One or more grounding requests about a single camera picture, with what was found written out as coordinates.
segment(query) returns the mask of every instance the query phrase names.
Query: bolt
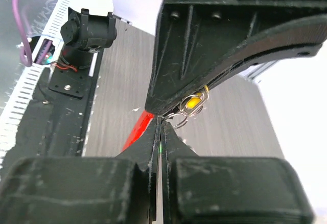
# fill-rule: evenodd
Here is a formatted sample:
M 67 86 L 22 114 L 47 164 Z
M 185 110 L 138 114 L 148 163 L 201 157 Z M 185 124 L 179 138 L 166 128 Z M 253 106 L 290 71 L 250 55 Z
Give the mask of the bolt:
M 173 19 L 179 19 L 179 13 L 177 11 L 174 11 L 170 14 L 170 16 L 173 18 Z
M 211 15 L 214 19 L 221 19 L 221 13 L 220 12 L 213 12 Z

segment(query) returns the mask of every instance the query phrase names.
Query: robotic arm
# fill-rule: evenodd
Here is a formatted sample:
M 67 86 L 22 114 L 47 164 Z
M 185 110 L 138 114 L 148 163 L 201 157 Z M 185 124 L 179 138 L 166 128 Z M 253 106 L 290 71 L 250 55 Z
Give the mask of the robotic arm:
M 116 39 L 113 0 L 72 0 L 61 35 L 65 42 L 61 60 L 79 68 L 89 66 L 93 53 L 111 47 Z

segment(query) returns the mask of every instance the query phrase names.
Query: gray floor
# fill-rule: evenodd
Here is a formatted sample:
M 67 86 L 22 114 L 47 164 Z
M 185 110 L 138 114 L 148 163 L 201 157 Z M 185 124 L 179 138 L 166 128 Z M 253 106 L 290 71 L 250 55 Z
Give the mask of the gray floor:
M 119 154 L 145 104 L 154 37 L 122 22 L 117 28 L 103 58 L 86 156 Z M 178 130 L 199 155 L 283 157 L 255 84 L 235 76 L 210 95 L 202 113 Z

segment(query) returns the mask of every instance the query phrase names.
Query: hole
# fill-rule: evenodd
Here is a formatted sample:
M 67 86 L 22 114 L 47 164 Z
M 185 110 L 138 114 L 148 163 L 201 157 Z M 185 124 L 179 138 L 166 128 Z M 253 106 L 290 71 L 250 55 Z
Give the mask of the hole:
M 298 53 L 297 54 L 297 56 L 300 56 L 300 57 L 302 57 L 302 56 L 308 56 L 308 55 L 310 55 L 310 52 L 301 52 L 301 53 Z

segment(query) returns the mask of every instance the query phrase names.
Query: purple cable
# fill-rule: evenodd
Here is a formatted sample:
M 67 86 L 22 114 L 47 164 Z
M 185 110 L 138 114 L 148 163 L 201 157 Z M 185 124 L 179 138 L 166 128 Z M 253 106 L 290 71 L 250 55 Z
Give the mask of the purple cable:
M 19 16 L 18 4 L 19 4 L 19 0 L 12 0 L 12 12 L 14 14 L 14 18 L 16 20 L 16 24 L 17 24 L 17 27 L 18 27 L 18 30 L 20 33 L 21 42 L 24 46 L 20 50 L 20 60 L 25 66 L 30 67 L 33 64 L 32 51 L 31 51 L 29 41 L 27 40 L 24 26 L 23 26 L 20 16 Z
M 42 61 L 44 60 L 46 54 L 49 52 L 49 50 L 51 48 L 52 41 L 45 39 L 45 42 L 46 42 L 45 46 L 42 45 L 42 46 L 44 46 L 43 52 L 39 55 L 39 57 L 37 58 L 37 60 L 35 62 L 37 64 L 41 64 L 42 63 Z

